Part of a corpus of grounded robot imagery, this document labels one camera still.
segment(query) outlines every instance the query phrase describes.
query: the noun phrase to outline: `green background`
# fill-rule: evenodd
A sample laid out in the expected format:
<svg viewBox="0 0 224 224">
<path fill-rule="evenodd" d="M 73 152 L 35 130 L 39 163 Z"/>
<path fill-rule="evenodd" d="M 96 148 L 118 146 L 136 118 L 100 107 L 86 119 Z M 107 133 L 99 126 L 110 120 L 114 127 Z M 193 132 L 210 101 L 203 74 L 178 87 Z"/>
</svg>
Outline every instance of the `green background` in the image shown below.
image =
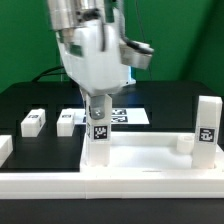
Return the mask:
<svg viewBox="0 0 224 224">
<path fill-rule="evenodd" d="M 224 1 L 138 0 L 153 80 L 201 81 L 224 95 Z M 142 41 L 135 1 L 125 1 L 126 30 Z M 0 1 L 0 92 L 60 64 L 44 0 Z M 137 80 L 148 71 L 134 70 Z"/>
</svg>

